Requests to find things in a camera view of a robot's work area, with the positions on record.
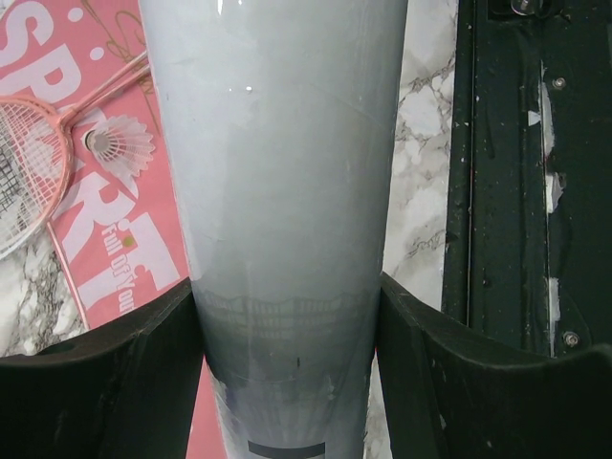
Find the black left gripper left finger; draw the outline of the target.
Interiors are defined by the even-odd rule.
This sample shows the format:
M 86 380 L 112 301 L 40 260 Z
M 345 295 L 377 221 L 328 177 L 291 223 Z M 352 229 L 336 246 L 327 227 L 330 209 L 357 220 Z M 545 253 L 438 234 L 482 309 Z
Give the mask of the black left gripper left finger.
M 204 344 L 190 283 L 1 360 L 4 458 L 184 458 Z

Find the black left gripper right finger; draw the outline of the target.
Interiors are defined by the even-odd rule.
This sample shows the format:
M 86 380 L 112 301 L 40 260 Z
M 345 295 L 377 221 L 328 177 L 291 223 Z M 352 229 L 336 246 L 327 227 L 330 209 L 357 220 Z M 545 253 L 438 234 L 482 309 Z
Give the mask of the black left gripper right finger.
M 377 357 L 396 458 L 607 458 L 611 349 L 546 358 L 382 278 Z

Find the white shuttlecock tube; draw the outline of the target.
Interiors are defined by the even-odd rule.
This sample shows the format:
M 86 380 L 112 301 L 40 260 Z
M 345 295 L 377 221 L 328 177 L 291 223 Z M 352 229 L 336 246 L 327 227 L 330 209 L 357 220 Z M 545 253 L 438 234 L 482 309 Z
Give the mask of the white shuttlecock tube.
M 142 1 L 231 458 L 360 458 L 407 4 Z

